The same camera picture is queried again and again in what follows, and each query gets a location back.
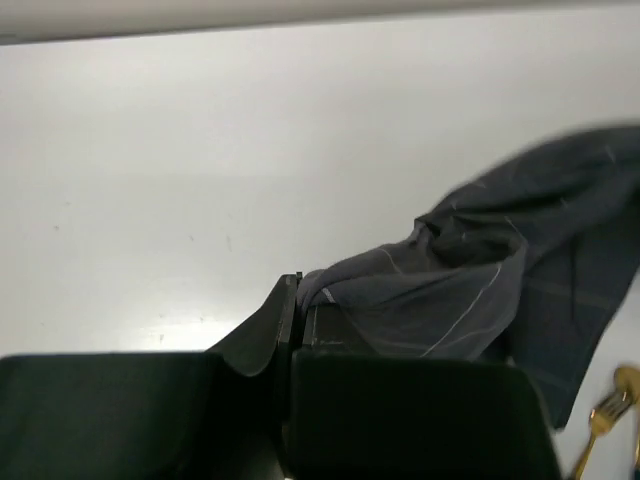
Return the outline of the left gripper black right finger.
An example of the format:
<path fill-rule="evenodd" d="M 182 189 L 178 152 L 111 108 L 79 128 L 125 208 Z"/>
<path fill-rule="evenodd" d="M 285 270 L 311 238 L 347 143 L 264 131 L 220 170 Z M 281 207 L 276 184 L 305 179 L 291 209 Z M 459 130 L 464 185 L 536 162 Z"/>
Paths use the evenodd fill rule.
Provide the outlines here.
<path fill-rule="evenodd" d="M 334 306 L 291 363 L 298 479 L 557 479 L 539 397 L 510 366 L 376 355 Z"/>

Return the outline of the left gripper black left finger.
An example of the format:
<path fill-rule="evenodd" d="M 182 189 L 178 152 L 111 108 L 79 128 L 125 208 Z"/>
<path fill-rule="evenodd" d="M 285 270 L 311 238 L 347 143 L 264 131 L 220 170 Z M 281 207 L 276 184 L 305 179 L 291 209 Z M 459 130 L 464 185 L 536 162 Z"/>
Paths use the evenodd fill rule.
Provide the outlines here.
<path fill-rule="evenodd" d="M 282 479 L 297 274 L 204 351 L 1 361 L 5 479 Z"/>

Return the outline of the dark grey checked cloth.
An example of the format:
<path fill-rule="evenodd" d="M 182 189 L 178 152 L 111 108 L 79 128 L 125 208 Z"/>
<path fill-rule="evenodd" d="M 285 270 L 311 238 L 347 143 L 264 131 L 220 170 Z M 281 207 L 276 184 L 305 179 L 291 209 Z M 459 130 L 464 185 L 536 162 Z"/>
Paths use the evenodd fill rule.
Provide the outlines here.
<path fill-rule="evenodd" d="M 548 140 L 450 192 L 410 235 L 305 276 L 381 355 L 511 361 L 566 426 L 639 271 L 639 128 Z"/>

